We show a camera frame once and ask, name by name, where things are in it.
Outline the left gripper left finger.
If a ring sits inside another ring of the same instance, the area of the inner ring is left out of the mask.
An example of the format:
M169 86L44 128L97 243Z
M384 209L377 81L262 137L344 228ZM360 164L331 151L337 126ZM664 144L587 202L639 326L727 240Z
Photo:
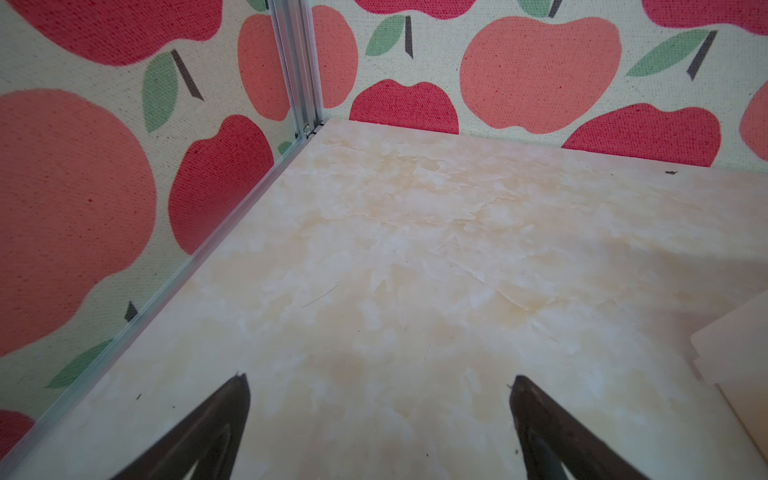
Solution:
M250 409L245 374L231 377L117 479L228 479Z

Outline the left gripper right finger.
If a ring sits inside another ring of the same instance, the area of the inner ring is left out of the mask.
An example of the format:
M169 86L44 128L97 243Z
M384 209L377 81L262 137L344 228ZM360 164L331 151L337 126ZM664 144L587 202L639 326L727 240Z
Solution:
M518 375L509 406L529 479L644 479L542 388Z

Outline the white three-compartment plastic bin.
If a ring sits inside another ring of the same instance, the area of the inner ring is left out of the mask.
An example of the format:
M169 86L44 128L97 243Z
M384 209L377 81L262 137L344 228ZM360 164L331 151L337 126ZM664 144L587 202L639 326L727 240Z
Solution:
M694 365L722 391L763 456L767 455L767 294L695 332Z

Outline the left floor edge aluminium rail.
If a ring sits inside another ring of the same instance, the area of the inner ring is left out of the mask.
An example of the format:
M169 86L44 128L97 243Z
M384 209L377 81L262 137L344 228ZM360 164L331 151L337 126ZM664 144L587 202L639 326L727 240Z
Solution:
M130 348L152 320L173 299L185 283L194 275L219 244L241 222L253 206L268 191L290 163L311 141L317 133L315 128L306 128L292 145L280 157L264 179L245 197L245 199L226 217L222 224L203 242L201 247L187 260L172 278L156 293L145 306L138 311L128 326L112 340L84 372L68 387L63 396L43 415L42 419L31 428L19 443L1 460L1 477L9 479L14 471L29 456L39 449L39 445L57 423L66 417L84 397L98 384L114 363Z

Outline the left aluminium corner post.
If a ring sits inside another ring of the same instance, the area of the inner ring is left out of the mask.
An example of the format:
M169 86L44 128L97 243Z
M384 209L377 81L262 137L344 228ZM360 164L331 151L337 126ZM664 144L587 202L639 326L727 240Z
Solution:
M325 123L310 1L269 1L299 135L309 140Z

